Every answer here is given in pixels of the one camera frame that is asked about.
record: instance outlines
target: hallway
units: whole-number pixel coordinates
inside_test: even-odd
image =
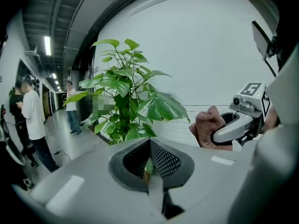
[[[99,147],[108,145],[88,128],[81,127],[82,133],[80,135],[76,135],[75,133],[70,134],[70,127],[65,109],[60,109],[56,111],[53,116],[50,116],[45,123],[45,129],[49,149],[54,161],[60,167],[66,165],[70,160],[77,158],[81,154],[96,149],[98,143]],[[40,162],[36,153],[34,153],[34,157],[39,163],[39,167],[31,167],[30,161],[27,160],[27,164],[23,170],[34,184],[38,184],[42,179],[49,175],[50,172]]]

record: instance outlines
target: potted plant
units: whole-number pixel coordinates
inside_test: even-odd
[[[105,50],[102,56],[106,56],[102,62],[107,63],[107,69],[103,73],[96,75],[93,79],[81,81],[79,86],[83,89],[101,86],[93,93],[81,92],[66,100],[76,102],[81,98],[91,95],[95,100],[99,96],[113,99],[114,105],[103,105],[84,121],[85,126],[89,126],[99,118],[105,120],[95,126],[94,132],[103,132],[110,137],[110,144],[120,143],[126,140],[154,137],[156,136],[149,122],[154,120],[172,120],[187,118],[186,109],[171,95],[159,92],[148,80],[153,76],[169,76],[158,70],[150,70],[141,65],[148,63],[142,55],[142,51],[136,50],[139,44],[130,39],[125,40],[128,49],[118,50],[120,42],[118,40],[106,39],[95,42],[93,46],[108,43],[114,49]],[[142,99],[139,93],[147,92],[148,97]]]

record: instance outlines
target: white t-shirt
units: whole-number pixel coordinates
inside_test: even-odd
[[[39,140],[46,135],[41,100],[36,91],[29,91],[23,99],[22,115],[26,118],[29,138]]]
[[[76,89],[72,88],[70,91],[71,95],[77,95],[79,94],[78,91],[76,91]],[[73,111],[73,110],[77,110],[76,108],[76,102],[70,102],[66,104],[66,111]]]

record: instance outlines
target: black shirt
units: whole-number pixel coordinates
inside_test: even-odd
[[[17,102],[23,102],[23,95],[11,95],[9,99],[9,111],[14,116],[15,123],[20,123],[26,121],[25,117],[22,115],[21,109],[17,106]]]

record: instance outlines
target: mesh grille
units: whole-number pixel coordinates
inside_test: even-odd
[[[174,174],[181,167],[181,160],[178,157],[151,140],[126,154],[123,158],[123,165],[130,173],[142,179],[149,158],[163,179]]]
[[[149,157],[150,147],[148,142],[145,142],[123,157],[123,165],[130,173],[142,179],[144,168]]]
[[[153,141],[150,141],[150,158],[163,179],[174,174],[181,167],[181,160],[178,157]]]

